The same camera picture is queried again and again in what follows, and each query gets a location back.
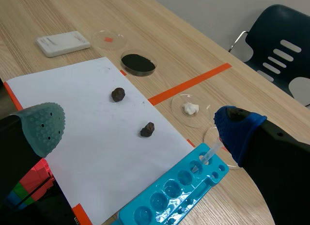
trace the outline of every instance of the brown rock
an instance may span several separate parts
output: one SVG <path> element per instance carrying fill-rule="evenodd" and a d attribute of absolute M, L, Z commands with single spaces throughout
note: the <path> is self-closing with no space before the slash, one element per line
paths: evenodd
<path fill-rule="evenodd" d="M 154 123 L 149 122 L 142 130 L 140 131 L 140 135 L 142 137 L 150 137 L 155 130 Z"/>
<path fill-rule="evenodd" d="M 112 99 L 115 102 L 119 102 L 123 100 L 125 97 L 125 90 L 123 88 L 116 88 L 112 93 L 111 93 Z"/>

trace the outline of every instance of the blue block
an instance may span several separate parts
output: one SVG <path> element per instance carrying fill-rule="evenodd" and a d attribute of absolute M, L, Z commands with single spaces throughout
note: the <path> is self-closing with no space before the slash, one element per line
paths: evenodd
<path fill-rule="evenodd" d="M 6 199 L 13 205 L 16 206 L 18 203 L 21 202 L 20 198 L 17 196 L 16 193 L 11 191 L 9 195 L 6 197 Z M 20 204 L 18 209 L 24 209 L 27 205 L 25 203 Z"/>
<path fill-rule="evenodd" d="M 199 156 L 209 147 L 200 144 L 157 181 L 122 208 L 113 225 L 177 225 L 200 199 L 228 173 L 214 155 L 208 164 Z M 196 166 L 198 171 L 192 173 Z"/>

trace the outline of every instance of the petri dish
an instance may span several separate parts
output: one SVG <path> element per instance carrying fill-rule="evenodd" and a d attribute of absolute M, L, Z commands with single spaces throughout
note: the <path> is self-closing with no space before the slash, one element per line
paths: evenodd
<path fill-rule="evenodd" d="M 134 76 L 149 76 L 157 67 L 156 59 L 143 50 L 131 49 L 121 55 L 122 67 Z"/>
<path fill-rule="evenodd" d="M 183 105 L 186 103 L 199 105 L 198 113 L 188 115 L 185 113 Z M 171 110 L 173 115 L 182 123 L 189 127 L 200 128 L 210 125 L 210 105 L 203 99 L 190 95 L 176 95 L 171 102 Z"/>
<path fill-rule="evenodd" d="M 120 49 L 123 48 L 126 43 L 127 38 L 115 31 L 101 30 L 95 32 L 92 36 L 92 45 L 103 49 Z"/>
<path fill-rule="evenodd" d="M 231 153 L 224 147 L 224 144 L 219 139 L 219 133 L 217 127 L 211 127 L 207 130 L 204 139 L 204 143 L 212 148 L 217 142 L 222 144 L 222 148 L 217 151 L 219 156 L 229 167 L 229 169 L 239 169 L 237 162 L 233 160 Z"/>

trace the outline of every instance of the pipette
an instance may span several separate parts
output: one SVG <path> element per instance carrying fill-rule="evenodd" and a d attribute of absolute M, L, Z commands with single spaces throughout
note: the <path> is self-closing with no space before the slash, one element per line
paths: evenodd
<path fill-rule="evenodd" d="M 213 147 L 210 147 L 210 150 L 202 157 L 202 159 L 200 160 L 203 164 L 206 164 L 211 157 L 217 153 L 217 151 L 223 146 L 223 143 L 217 139 L 216 143 L 214 144 Z M 194 166 L 192 169 L 192 173 L 195 173 L 196 171 L 198 171 L 198 167 Z"/>

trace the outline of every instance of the chair backrest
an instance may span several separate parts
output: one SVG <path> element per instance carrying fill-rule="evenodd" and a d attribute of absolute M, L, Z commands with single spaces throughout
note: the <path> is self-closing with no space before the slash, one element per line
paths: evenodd
<path fill-rule="evenodd" d="M 248 63 L 274 78 L 280 88 L 288 88 L 296 77 L 310 78 L 310 16 L 272 5 L 254 23 L 246 43 L 253 49 Z"/>

